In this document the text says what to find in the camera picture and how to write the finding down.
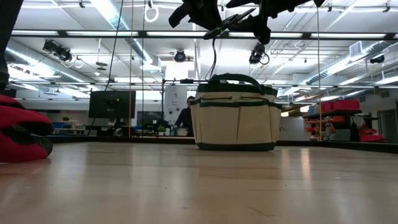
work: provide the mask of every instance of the wooden floor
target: wooden floor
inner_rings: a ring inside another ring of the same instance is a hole
[[[0,164],[0,223],[398,223],[398,156],[75,143]]]

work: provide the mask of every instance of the person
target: person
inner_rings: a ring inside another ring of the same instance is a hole
[[[177,121],[175,122],[174,125],[176,125],[178,128],[181,126],[183,128],[187,128],[188,129],[188,137],[193,137],[193,127],[192,127],[192,116],[191,116],[191,102],[195,100],[195,97],[190,96],[187,99],[187,108],[184,108],[183,110],[181,110],[180,115],[178,116]]]

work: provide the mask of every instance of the black cable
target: black cable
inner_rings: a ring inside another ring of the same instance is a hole
[[[115,51],[115,49],[116,49],[116,42],[118,41],[118,32],[119,32],[120,21],[121,21],[121,18],[122,18],[123,3],[124,3],[124,0],[122,0],[122,3],[121,3],[121,5],[120,5],[118,27],[116,28],[116,34],[115,34],[115,37],[114,37],[113,50],[112,50],[112,58],[111,58],[111,65],[109,66],[109,77],[108,77],[108,82],[107,82],[107,84],[106,84],[106,86],[105,86],[104,93],[102,94],[101,101],[99,102],[98,107],[95,109],[95,115],[94,115],[94,118],[93,118],[93,122],[92,122],[91,125],[90,125],[90,129],[88,130],[87,136],[90,135],[91,129],[92,129],[93,126],[94,126],[95,119],[97,118],[98,110],[99,110],[99,108],[101,107],[102,101],[103,101],[104,98],[105,98],[106,90],[108,89],[109,83],[111,82],[111,74],[112,74],[112,65],[113,65],[114,51]]]
[[[213,43],[212,43],[212,46],[213,46],[213,53],[214,53],[213,64],[211,65],[209,71],[206,73],[205,80],[208,80],[208,79],[207,79],[207,76],[209,75],[210,72],[211,72],[211,73],[210,73],[210,78],[213,76],[213,71],[214,71],[214,68],[216,67],[217,53],[216,53],[215,42],[216,42],[216,39],[214,38],[214,39],[213,39]]]
[[[260,61],[260,64],[261,64],[261,65],[268,65],[269,62],[270,62],[270,58],[269,58],[269,56],[268,56],[266,53],[265,53],[264,55],[268,58],[268,61],[267,61],[267,63],[262,63],[262,62]]]

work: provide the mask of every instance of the canvas bag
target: canvas bag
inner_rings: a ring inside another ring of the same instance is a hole
[[[273,150],[282,109],[274,103],[276,95],[277,90],[247,75],[215,75],[208,83],[200,84],[191,104],[197,146],[204,150]]]

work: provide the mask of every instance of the bag handle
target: bag handle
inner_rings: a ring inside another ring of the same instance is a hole
[[[234,80],[234,81],[244,81],[248,82],[255,87],[259,89],[259,93],[264,92],[263,89],[261,88],[261,85],[257,80],[253,79],[250,76],[247,75],[242,75],[242,74],[230,74],[230,73],[225,73],[222,75],[214,75],[211,79],[209,79],[209,82],[215,81],[215,80]]]

